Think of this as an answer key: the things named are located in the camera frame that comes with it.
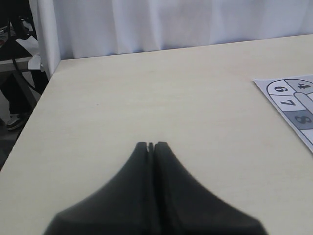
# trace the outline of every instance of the white curtain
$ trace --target white curtain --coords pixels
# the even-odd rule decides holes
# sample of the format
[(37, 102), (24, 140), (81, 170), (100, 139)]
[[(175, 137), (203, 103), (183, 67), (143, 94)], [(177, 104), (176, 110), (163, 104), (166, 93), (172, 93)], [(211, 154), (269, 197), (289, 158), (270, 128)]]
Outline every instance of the white curtain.
[(313, 0), (30, 0), (42, 62), (313, 33)]

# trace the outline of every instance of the dark pants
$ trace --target dark pants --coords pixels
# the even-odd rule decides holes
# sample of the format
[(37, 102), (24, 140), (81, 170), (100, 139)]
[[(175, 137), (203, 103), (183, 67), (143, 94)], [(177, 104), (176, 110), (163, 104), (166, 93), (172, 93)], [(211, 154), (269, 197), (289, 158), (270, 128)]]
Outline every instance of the dark pants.
[[(48, 84), (46, 73), (40, 70), (34, 70), (31, 74), (35, 88), (42, 94)], [(1, 85), (0, 90), (10, 103), (11, 114), (27, 113), (31, 111), (31, 106), (13, 74)]]

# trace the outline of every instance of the sneaker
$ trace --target sneaker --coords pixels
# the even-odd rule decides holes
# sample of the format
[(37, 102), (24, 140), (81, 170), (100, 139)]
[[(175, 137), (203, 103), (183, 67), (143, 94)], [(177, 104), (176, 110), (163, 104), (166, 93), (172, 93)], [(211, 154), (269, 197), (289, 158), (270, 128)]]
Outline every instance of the sneaker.
[(8, 131), (13, 131), (25, 124), (27, 120), (26, 114), (11, 114), (10, 120), (6, 124)]

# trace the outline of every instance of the printed number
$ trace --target printed number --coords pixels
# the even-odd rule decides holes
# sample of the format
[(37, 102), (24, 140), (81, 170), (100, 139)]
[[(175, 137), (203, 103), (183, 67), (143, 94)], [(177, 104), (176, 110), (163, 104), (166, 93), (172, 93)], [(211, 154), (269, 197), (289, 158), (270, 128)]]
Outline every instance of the printed number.
[(286, 87), (275, 87), (274, 88), (277, 92), (286, 92), (288, 89)]
[(291, 100), (291, 99), (289, 99), (289, 100), (287, 100), (287, 101), (289, 101), (290, 103), (288, 103), (288, 102), (282, 102), (282, 101), (280, 101), (282, 104), (288, 104), (288, 105), (295, 105), (295, 103)]
[(295, 118), (298, 122), (300, 122), (301, 124), (304, 124), (304, 123), (307, 123), (307, 122), (312, 122), (312, 120), (309, 119), (309, 118), (306, 117), (306, 116), (301, 116), (301, 117), (295, 116), (294, 118)]
[(306, 85), (306, 84), (302, 84), (302, 83), (298, 84), (298, 88), (300, 88), (300, 89), (305, 89), (305, 88), (309, 88), (309, 87), (311, 87), (311, 86)]

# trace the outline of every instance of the black plastic part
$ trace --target black plastic part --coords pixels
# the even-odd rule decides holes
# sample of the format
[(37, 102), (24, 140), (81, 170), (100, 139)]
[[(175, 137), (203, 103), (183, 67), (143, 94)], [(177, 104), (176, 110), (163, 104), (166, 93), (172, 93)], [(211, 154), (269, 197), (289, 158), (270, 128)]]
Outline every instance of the black plastic part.
[(57, 214), (45, 235), (160, 234), (152, 166), (147, 144), (138, 143), (114, 178), (84, 201)]
[(266, 235), (261, 223), (226, 204), (196, 181), (167, 143), (155, 145), (154, 181), (162, 234)]

